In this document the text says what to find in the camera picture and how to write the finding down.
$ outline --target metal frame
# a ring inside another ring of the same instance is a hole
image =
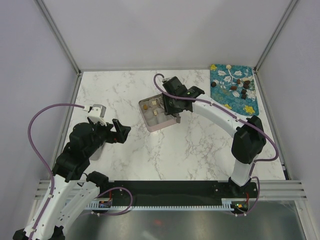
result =
[[[71,103],[75,103],[77,95],[78,95],[80,83],[82,80],[82,71],[93,71],[93,70],[92,69],[83,70],[83,69],[79,68],[79,66],[78,66],[77,62],[75,61],[74,57],[72,56],[72,53],[71,53],[69,47],[67,46],[62,34],[60,33],[57,25],[55,24],[55,21],[52,18],[50,11],[48,10],[46,4],[44,3],[44,0],[34,0],[34,2],[39,7],[42,15],[46,19],[50,29],[52,30],[54,36],[56,37],[58,43],[62,47],[63,51],[65,52],[67,58],[69,59],[69,61],[71,63],[73,69],[77,73],[77,80],[75,82],[74,90],[73,90],[72,97],[70,100]],[[274,141],[280,150],[283,148],[281,147],[282,145],[279,140],[278,131],[274,125],[273,117],[270,112],[270,108],[268,106],[268,101],[265,97],[265,94],[264,94],[264,91],[263,91],[263,88],[261,85],[261,81],[259,79],[258,71],[261,68],[262,64],[264,63],[268,53],[270,52],[271,48],[273,47],[273,45],[276,42],[277,38],[279,37],[280,33],[282,32],[286,22],[288,21],[289,17],[291,16],[292,12],[294,11],[298,2],[299,2],[299,0],[291,0],[290,1],[290,3],[288,4],[287,8],[285,9],[278,25],[276,26],[270,40],[268,41],[263,53],[261,54],[257,64],[255,65],[255,68],[254,68],[254,75],[255,75],[257,87],[258,87],[260,95],[261,95],[262,103],[265,107],[265,112],[266,112],[267,119],[270,124],[271,132],[272,132]],[[115,71],[119,71],[119,70],[129,70],[129,69],[115,69]],[[105,69],[96,69],[95,71],[105,71]],[[73,113],[73,108],[69,107],[66,112],[66,115],[65,115],[65,119],[64,119],[63,126],[61,129],[60,138],[58,140],[57,146],[54,151],[53,160],[55,160],[57,158],[57,156],[63,150],[65,139],[66,139],[67,132],[68,132],[68,127],[69,127],[71,117],[72,117],[72,113]],[[284,168],[286,168],[287,166],[286,166],[286,163],[284,160],[285,159],[284,154],[282,153],[282,151],[280,151],[279,154],[280,154],[279,158],[282,163],[282,166]],[[305,233],[307,240],[320,240],[319,233],[317,232],[317,226],[315,224],[315,221],[312,218],[312,211],[310,210],[309,203],[308,203],[308,200],[307,200],[304,188],[303,188],[303,184],[301,183],[301,181],[290,179],[290,180],[261,180],[260,182],[261,182],[261,185],[260,185],[261,192],[260,192],[260,198],[259,198],[260,201],[295,201],[295,204],[296,204],[296,207],[298,210],[298,216],[300,218],[301,225],[303,227],[303,230],[304,230],[304,233]],[[39,204],[41,202],[40,199],[43,198],[48,186],[49,186],[49,180],[41,180],[40,181],[38,189],[36,191],[35,199],[34,199],[34,202],[32,205],[32,211],[31,211],[30,217],[32,217],[34,212],[39,207]],[[80,187],[76,186],[71,191],[70,195],[68,196],[68,199],[71,199],[79,191],[80,191]]]

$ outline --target marble table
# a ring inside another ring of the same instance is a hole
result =
[[[148,70],[84,72],[76,103],[102,104],[107,107],[105,119],[113,118],[131,132],[124,144],[106,144],[97,161],[90,161],[85,171],[99,171],[110,180],[227,180],[235,159],[231,153],[232,138],[219,126],[191,112],[181,113],[181,123],[156,132],[145,126],[138,102],[159,93],[153,76],[177,76],[190,88],[198,86],[210,95],[209,70]],[[271,136],[270,126],[257,90],[259,117],[264,131]],[[68,136],[75,124],[86,122],[86,112],[75,108]],[[260,157],[271,158],[275,151],[270,143]],[[279,159],[259,162],[253,176],[261,180],[284,180]]]

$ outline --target floral towel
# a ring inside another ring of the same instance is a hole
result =
[[[241,98],[244,81],[250,81],[249,88],[246,90],[246,99]],[[215,87],[211,87],[212,82],[216,83]],[[236,86],[236,90],[231,90],[232,86]],[[256,86],[251,67],[211,65],[210,88],[211,98],[228,109],[245,116],[259,115]]]

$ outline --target gray floor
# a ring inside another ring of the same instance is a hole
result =
[[[246,217],[216,211],[132,211],[78,218],[66,240],[304,240],[293,202],[259,202]]]

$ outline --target leaf pattern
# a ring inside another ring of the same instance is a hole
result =
[[[259,115],[258,101],[256,97],[255,77],[251,67],[233,65],[227,69],[226,65],[215,64],[215,70],[210,71],[210,83],[215,82],[217,87],[211,87],[211,97],[222,105],[232,108],[232,111],[244,115]],[[249,80],[249,88],[246,90],[246,99],[242,99],[243,82]]]

